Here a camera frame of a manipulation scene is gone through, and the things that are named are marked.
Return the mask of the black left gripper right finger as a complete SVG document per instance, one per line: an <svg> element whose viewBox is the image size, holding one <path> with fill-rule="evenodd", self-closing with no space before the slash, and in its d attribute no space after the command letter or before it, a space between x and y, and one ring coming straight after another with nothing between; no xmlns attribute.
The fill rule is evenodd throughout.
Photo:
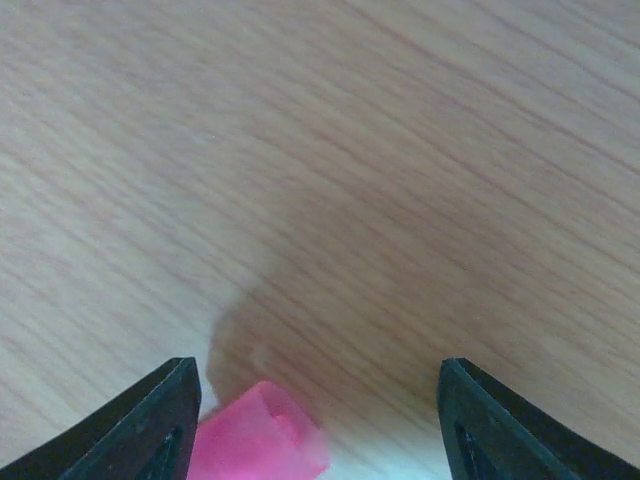
<svg viewBox="0 0 640 480"><path fill-rule="evenodd" d="M437 409L454 479L639 477L465 358L441 362Z"/></svg>

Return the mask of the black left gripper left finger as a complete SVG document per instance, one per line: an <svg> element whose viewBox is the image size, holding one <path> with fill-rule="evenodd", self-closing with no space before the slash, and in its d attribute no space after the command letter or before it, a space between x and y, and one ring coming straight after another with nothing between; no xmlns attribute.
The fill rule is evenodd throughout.
<svg viewBox="0 0 640 480"><path fill-rule="evenodd" d="M176 357L67 431L1 468L3 479L184 479L201 404L196 360Z"/></svg>

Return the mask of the pink highlighter marker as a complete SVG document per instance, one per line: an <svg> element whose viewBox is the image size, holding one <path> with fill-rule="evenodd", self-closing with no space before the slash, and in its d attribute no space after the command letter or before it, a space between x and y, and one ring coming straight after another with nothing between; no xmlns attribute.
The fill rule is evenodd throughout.
<svg viewBox="0 0 640 480"><path fill-rule="evenodd" d="M323 431L283 388L261 381L200 423L187 477L315 479L329 466Z"/></svg>

